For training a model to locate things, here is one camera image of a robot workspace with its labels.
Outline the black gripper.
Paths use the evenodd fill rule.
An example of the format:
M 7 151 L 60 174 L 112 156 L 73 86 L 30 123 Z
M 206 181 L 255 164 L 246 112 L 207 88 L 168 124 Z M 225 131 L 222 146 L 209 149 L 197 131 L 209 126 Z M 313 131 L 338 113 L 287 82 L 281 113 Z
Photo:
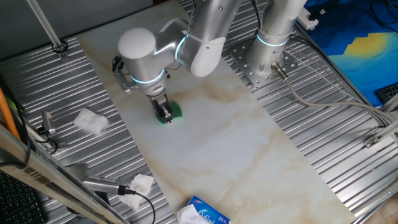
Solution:
M 155 110 L 155 117 L 159 123 L 171 123 L 173 120 L 173 111 L 168 105 L 168 98 L 166 94 L 149 97 L 151 105 Z

